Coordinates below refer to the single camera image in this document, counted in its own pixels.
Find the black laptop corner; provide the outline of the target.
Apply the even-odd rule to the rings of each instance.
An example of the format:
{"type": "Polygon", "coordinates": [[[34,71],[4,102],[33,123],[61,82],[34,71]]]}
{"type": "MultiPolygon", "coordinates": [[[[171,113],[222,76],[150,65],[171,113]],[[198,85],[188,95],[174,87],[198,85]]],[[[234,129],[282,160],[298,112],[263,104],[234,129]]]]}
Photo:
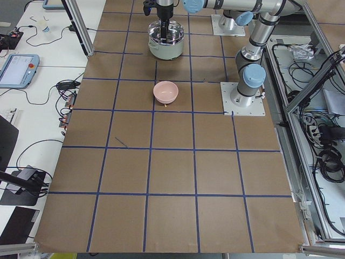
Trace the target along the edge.
{"type": "Polygon", "coordinates": [[[0,128],[1,171],[5,171],[12,157],[18,139],[19,130],[1,116],[0,128]]]}

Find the black monitor stand base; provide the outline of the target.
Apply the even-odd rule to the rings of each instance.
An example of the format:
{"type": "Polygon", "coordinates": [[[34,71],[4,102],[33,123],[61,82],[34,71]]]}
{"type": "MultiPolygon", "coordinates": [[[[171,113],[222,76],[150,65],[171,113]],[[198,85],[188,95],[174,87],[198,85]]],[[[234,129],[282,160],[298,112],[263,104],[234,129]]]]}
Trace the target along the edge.
{"type": "Polygon", "coordinates": [[[1,182],[6,183],[1,196],[1,205],[35,206],[43,195],[46,172],[33,167],[26,167],[13,174],[1,171],[1,182]]]}

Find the pale green cooking pot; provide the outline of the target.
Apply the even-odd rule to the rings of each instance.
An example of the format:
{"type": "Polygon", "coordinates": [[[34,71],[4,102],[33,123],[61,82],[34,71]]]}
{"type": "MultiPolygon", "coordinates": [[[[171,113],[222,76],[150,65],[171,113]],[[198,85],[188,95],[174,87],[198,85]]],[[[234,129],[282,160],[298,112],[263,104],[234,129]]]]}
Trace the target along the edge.
{"type": "Polygon", "coordinates": [[[176,59],[183,52],[184,27],[179,22],[170,20],[167,31],[167,41],[164,43],[161,38],[160,25],[160,21],[154,21],[149,24],[149,49],[151,53],[159,59],[176,59]]]}

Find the blue teach pendant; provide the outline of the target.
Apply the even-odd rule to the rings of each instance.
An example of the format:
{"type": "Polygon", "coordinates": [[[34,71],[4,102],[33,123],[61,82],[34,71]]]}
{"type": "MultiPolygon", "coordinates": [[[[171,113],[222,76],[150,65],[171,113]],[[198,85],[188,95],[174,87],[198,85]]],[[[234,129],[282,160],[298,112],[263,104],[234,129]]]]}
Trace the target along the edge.
{"type": "Polygon", "coordinates": [[[39,65],[37,54],[10,54],[1,69],[1,88],[24,89],[39,65]]]}

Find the small white cup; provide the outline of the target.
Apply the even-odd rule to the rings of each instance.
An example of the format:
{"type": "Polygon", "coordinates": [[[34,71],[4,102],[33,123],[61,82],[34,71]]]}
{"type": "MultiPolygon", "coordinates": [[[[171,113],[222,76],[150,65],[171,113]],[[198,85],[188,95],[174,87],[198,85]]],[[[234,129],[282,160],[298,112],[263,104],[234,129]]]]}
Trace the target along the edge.
{"type": "Polygon", "coordinates": [[[41,25],[41,29],[43,33],[48,33],[50,31],[50,28],[46,23],[41,25]]]}

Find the pink bowl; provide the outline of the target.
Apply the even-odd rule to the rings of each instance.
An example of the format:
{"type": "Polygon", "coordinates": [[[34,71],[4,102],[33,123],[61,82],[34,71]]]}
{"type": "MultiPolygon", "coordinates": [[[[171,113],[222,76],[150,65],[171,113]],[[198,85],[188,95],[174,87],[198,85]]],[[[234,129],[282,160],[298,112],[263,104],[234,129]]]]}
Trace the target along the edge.
{"type": "Polygon", "coordinates": [[[178,93],[177,85],[171,81],[161,81],[153,88],[155,99],[162,104],[170,104],[175,101],[178,93]]]}

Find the crumpled white paper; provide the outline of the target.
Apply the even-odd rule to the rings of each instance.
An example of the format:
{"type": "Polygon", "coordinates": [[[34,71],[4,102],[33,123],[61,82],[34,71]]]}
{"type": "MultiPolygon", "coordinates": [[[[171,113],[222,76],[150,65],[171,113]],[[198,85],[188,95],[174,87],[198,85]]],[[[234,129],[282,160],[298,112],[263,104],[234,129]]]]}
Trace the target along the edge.
{"type": "Polygon", "coordinates": [[[293,58],[297,60],[311,60],[314,58],[314,51],[308,44],[291,45],[288,50],[293,54],[293,58]]]}

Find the aluminium frame post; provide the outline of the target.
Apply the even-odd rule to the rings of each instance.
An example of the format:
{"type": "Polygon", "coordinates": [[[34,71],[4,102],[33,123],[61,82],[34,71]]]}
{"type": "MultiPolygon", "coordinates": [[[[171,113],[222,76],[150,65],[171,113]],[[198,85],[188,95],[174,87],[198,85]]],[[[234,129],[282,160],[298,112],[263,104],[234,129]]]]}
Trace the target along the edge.
{"type": "Polygon", "coordinates": [[[90,57],[94,54],[94,46],[88,34],[87,27],[82,18],[77,1],[75,0],[61,0],[68,18],[77,34],[78,41],[85,56],[90,57]]]}

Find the black power adapter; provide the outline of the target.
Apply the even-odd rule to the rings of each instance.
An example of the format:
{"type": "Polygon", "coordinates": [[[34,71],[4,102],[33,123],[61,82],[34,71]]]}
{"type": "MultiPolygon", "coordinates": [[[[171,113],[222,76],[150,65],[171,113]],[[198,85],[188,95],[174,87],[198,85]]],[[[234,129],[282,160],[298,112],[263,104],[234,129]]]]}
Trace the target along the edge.
{"type": "Polygon", "coordinates": [[[59,91],[66,91],[66,90],[72,90],[77,88],[80,85],[80,82],[78,81],[64,81],[59,82],[56,87],[59,91]]]}

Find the black flat pad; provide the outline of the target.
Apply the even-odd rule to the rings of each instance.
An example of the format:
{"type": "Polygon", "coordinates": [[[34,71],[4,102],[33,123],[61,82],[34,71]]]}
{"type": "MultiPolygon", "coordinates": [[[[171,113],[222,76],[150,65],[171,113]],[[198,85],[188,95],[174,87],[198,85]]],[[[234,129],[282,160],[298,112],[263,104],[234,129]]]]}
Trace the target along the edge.
{"type": "Polygon", "coordinates": [[[1,245],[25,243],[38,215],[39,210],[16,206],[1,234],[1,245]]]}

